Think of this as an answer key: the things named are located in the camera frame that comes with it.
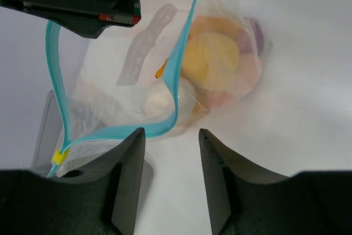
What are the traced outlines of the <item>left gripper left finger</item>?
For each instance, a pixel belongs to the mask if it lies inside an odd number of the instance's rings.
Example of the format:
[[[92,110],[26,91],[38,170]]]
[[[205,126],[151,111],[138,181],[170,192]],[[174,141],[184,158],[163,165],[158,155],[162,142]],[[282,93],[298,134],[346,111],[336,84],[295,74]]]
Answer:
[[[57,178],[1,171],[1,234],[133,234],[145,131]]]

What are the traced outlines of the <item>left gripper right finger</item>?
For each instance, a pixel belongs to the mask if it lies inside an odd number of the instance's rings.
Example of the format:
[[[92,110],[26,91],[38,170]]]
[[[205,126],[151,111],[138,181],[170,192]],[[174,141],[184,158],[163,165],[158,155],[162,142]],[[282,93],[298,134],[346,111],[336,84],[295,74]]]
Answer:
[[[270,171],[199,131],[213,234],[351,234],[351,172]]]

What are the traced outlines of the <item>clear plastic container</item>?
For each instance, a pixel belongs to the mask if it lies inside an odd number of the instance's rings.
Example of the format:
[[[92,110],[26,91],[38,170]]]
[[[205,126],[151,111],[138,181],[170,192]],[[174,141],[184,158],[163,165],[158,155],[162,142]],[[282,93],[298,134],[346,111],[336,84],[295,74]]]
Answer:
[[[63,143],[63,125],[56,97],[50,91],[41,119],[40,130],[37,137],[36,149],[31,165],[31,171],[42,178],[62,178],[73,171],[82,170],[83,174],[78,176],[80,180],[90,181],[105,175],[105,163],[98,164],[96,169],[84,169],[82,166],[97,159],[106,152],[122,143],[122,140],[87,140],[73,145],[68,160],[58,166],[58,169],[50,176],[52,168],[52,157]]]

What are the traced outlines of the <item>zip top bag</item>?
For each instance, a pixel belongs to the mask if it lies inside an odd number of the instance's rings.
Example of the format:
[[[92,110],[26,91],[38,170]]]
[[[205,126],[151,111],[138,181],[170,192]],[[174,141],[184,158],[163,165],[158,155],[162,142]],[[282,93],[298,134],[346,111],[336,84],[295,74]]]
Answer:
[[[80,37],[54,22],[46,31],[46,55],[63,121],[63,143],[52,158],[54,173],[80,141],[124,140],[142,127],[147,137],[181,134],[198,122],[212,121],[256,85],[261,56],[240,54],[239,68],[223,91],[195,88],[196,105],[178,121],[178,85],[193,20],[228,18],[250,32],[238,0],[140,0],[141,20],[131,28],[110,27],[96,39]],[[142,112],[151,84],[163,78],[175,109],[157,122]]]

